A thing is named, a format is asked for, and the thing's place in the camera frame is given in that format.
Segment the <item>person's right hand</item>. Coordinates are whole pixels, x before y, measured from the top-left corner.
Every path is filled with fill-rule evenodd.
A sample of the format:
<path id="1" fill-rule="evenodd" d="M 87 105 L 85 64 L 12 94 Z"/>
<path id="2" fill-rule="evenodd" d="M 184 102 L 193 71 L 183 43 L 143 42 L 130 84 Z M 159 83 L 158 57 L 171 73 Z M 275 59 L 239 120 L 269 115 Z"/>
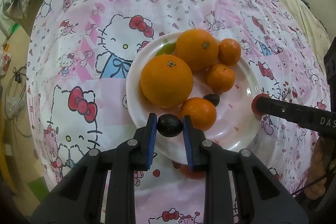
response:
<path id="1" fill-rule="evenodd" d="M 317 140 L 315 144 L 315 149 L 311 158 L 311 165 L 307 172 L 306 184 L 310 184 L 320 177 L 324 176 L 326 173 L 325 167 L 323 166 L 323 149 L 322 149 L 322 138 Z M 316 200 L 325 194 L 325 182 L 326 179 L 315 183 L 314 185 L 306 188 L 304 190 L 305 195 L 310 200 Z"/>

